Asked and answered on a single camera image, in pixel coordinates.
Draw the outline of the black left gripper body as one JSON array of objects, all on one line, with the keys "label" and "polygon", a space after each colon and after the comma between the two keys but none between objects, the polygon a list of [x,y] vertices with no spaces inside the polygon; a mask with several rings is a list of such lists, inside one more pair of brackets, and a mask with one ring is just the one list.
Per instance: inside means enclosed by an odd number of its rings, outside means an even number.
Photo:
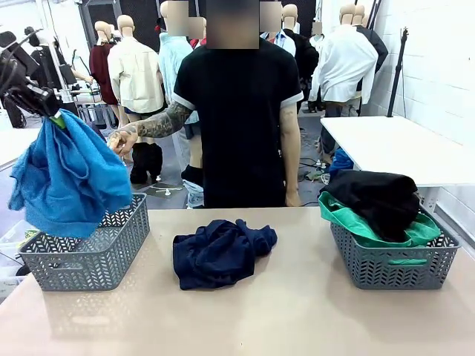
[{"label": "black left gripper body", "polygon": [[41,88],[26,77],[8,79],[1,86],[1,96],[29,113],[40,116],[55,116],[59,101],[50,88]]}]

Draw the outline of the person's tattooed right hand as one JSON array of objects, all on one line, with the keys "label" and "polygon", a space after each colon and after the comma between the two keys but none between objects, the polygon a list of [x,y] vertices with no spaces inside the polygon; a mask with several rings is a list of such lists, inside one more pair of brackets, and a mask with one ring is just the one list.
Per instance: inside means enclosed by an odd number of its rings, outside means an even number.
[{"label": "person's tattooed right hand", "polygon": [[131,151],[137,139],[137,129],[134,126],[127,126],[112,132],[108,137],[107,145],[118,156],[125,156]]}]

